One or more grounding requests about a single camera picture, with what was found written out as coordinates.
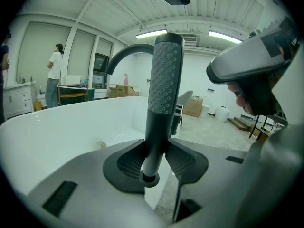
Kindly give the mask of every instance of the concrete floor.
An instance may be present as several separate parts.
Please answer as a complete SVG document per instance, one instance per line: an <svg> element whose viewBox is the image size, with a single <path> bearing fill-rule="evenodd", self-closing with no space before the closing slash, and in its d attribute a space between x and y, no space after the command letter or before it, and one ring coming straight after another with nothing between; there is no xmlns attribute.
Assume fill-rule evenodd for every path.
<svg viewBox="0 0 304 228"><path fill-rule="evenodd" d="M179 134L180 139L190 142L243 151L248 151L251 144L255 142L254 138L249 139L248 137L249 132L237 129L228 121L220 122L211 115L207 115L205 118L183 115ZM155 212L167 224L172 223L177 188L178 180L171 173L155 208Z"/></svg>

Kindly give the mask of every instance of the fluorescent light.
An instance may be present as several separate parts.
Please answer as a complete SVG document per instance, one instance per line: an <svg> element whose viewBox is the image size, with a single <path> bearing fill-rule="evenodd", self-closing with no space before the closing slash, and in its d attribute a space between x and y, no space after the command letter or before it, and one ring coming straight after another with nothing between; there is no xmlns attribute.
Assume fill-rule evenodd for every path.
<svg viewBox="0 0 304 228"><path fill-rule="evenodd" d="M137 35L136 38L137 39L142 39L142 38L146 38L146 37L150 37L150 36L158 36L161 34L167 34L168 31L166 29L162 29L162 30L157 30L157 31L152 31L152 32L147 32L141 35Z"/></svg>
<svg viewBox="0 0 304 228"><path fill-rule="evenodd" d="M214 32L214 31L209 31L209 35L214 36L214 37L218 37L218 38L221 38L221 39L224 39L224 40L229 40L229 41L237 43L237 44L242 42L241 40L235 39L231 36L226 36L224 34L220 34L220 33Z"/></svg>

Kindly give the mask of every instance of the bathtub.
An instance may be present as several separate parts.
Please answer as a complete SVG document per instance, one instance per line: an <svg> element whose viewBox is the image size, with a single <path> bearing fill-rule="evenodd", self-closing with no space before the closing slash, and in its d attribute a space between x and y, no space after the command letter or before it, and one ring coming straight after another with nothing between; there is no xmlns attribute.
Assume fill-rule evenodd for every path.
<svg viewBox="0 0 304 228"><path fill-rule="evenodd" d="M148 98L139 96L71 104L12 118L0 127L0 164L13 189L28 195L67 161L83 153L143 139ZM154 209L171 169L163 157L160 182L145 188Z"/></svg>

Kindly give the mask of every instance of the cabinet drawer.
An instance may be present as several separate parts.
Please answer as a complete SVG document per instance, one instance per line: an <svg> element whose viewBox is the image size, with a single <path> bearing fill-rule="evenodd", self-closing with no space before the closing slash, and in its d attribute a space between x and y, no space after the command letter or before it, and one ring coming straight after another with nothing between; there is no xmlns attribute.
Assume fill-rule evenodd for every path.
<svg viewBox="0 0 304 228"><path fill-rule="evenodd" d="M19 94L21 95L21 100L22 101L30 100L30 91L23 90L23 91L20 91Z"/></svg>
<svg viewBox="0 0 304 228"><path fill-rule="evenodd" d="M22 102L22 111L32 111L32 107L31 107L31 101L27 100L27 101L23 101Z"/></svg>

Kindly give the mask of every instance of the air vent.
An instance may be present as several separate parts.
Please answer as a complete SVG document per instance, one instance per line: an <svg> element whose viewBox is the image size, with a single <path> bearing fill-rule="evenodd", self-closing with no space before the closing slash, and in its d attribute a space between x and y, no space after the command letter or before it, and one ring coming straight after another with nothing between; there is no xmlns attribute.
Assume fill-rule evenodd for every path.
<svg viewBox="0 0 304 228"><path fill-rule="evenodd" d="M185 40L185 46L197 46L198 39L196 37L183 36Z"/></svg>

